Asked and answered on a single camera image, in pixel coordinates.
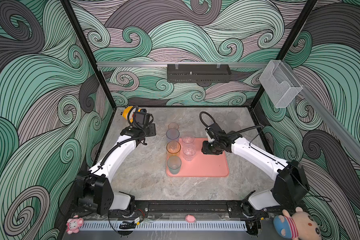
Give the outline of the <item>blue textured plastic tumbler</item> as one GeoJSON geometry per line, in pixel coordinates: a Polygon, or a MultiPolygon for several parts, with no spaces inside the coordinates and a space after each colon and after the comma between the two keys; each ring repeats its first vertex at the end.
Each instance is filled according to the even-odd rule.
{"type": "Polygon", "coordinates": [[[180,132],[177,129],[168,129],[166,132],[167,142],[178,142],[180,138],[180,132]]]}

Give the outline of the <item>clear faceted glass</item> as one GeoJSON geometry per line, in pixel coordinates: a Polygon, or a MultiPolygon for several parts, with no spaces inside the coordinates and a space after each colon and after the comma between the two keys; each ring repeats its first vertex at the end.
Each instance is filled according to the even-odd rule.
{"type": "Polygon", "coordinates": [[[183,156],[186,161],[192,161],[196,155],[196,147],[193,144],[187,144],[183,147],[183,156]]]}
{"type": "Polygon", "coordinates": [[[185,144],[193,144],[195,141],[195,136],[192,134],[186,134],[182,136],[182,142],[185,144]]]}

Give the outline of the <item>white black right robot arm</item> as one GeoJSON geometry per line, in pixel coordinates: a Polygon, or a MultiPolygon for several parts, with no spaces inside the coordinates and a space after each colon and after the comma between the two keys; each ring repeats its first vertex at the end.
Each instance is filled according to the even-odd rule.
{"type": "Polygon", "coordinates": [[[250,130],[261,129],[261,125],[226,133],[209,113],[200,112],[199,118],[206,127],[208,136],[208,140],[203,142],[203,154],[233,153],[255,165],[274,181],[271,190],[254,192],[245,198],[251,210],[260,211],[273,207],[280,207],[287,211],[303,210],[300,205],[310,191],[304,167],[298,161],[289,162],[278,158],[242,136],[242,133],[250,130]]]}

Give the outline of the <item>yellow plastic tumbler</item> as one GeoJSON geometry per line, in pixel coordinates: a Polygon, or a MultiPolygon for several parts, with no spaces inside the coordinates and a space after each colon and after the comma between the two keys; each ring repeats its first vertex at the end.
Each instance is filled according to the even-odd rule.
{"type": "Polygon", "coordinates": [[[181,152],[181,144],[177,141],[171,141],[167,144],[167,157],[179,156],[181,152]]]}

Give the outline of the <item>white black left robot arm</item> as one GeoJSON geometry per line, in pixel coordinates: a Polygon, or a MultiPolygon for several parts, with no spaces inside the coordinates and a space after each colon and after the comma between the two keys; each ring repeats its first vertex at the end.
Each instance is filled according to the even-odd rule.
{"type": "Polygon", "coordinates": [[[125,211],[131,208],[131,195],[114,192],[111,181],[117,170],[147,137],[156,135],[154,117],[146,109],[132,106],[125,110],[128,126],[124,128],[114,146],[88,171],[78,173],[73,182],[73,203],[92,213],[106,215],[109,211],[125,211]]]}

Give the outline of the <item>green textured plastic tumbler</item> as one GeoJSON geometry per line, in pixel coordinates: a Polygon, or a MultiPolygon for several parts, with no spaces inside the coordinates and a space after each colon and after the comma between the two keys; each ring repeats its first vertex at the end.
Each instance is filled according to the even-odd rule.
{"type": "Polygon", "coordinates": [[[180,172],[182,160],[178,156],[172,156],[167,160],[167,167],[172,175],[177,175],[180,172]]]}

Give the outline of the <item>clear upturned glass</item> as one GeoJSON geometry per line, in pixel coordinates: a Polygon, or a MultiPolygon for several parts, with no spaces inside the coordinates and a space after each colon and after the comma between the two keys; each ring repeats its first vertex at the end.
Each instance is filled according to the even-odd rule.
{"type": "Polygon", "coordinates": [[[228,132],[237,132],[242,129],[238,123],[229,123],[227,124],[228,132]]]}
{"type": "Polygon", "coordinates": [[[228,112],[227,113],[227,122],[228,123],[234,123],[239,116],[235,112],[228,112]]]}
{"type": "Polygon", "coordinates": [[[214,114],[213,118],[217,123],[223,123],[226,120],[225,115],[223,115],[221,113],[214,114]]]}

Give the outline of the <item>pink plastic cup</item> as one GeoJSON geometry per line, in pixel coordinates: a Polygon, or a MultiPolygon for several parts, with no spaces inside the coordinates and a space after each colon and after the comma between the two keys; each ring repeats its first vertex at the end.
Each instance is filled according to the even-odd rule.
{"type": "Polygon", "coordinates": [[[168,125],[168,129],[169,129],[169,130],[171,130],[171,129],[178,130],[178,129],[179,129],[179,125],[178,125],[177,123],[172,122],[172,123],[170,123],[170,124],[168,125]]]}

